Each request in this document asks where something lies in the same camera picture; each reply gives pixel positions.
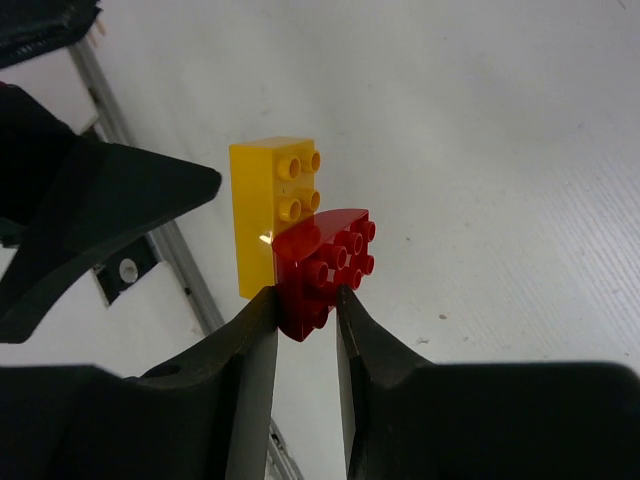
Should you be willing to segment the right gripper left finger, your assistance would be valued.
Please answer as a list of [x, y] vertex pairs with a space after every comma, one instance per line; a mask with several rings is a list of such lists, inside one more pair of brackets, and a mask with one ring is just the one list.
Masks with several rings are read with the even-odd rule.
[[5, 479], [260, 479], [279, 300], [262, 289], [223, 327], [140, 377], [89, 365], [1, 371]]

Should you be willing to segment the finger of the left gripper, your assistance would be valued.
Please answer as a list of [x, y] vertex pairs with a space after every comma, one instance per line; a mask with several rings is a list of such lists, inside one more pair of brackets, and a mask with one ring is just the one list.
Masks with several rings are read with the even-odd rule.
[[1, 340], [25, 342], [87, 270], [212, 200], [211, 168], [75, 134], [20, 87], [1, 87]]

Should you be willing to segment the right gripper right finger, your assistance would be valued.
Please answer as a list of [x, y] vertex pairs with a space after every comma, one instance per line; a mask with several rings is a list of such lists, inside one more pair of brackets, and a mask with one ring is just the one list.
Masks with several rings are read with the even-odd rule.
[[436, 364], [337, 293], [351, 479], [635, 479], [639, 377], [612, 362]]

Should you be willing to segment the red lego brick cluster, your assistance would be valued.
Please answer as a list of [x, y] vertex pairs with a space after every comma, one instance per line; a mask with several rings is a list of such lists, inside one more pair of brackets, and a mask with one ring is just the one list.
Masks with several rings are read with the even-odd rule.
[[286, 336], [302, 342], [323, 328], [339, 287], [356, 290], [373, 273], [368, 249], [375, 235], [369, 211], [351, 208], [317, 213], [275, 238], [276, 290], [284, 308], [279, 329]]

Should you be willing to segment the yellow lego brick cluster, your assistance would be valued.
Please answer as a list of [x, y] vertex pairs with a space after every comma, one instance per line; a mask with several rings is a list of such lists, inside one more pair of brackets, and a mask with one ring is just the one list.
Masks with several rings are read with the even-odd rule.
[[321, 155], [311, 138], [276, 136], [229, 147], [239, 294], [276, 282], [272, 242], [314, 215]]

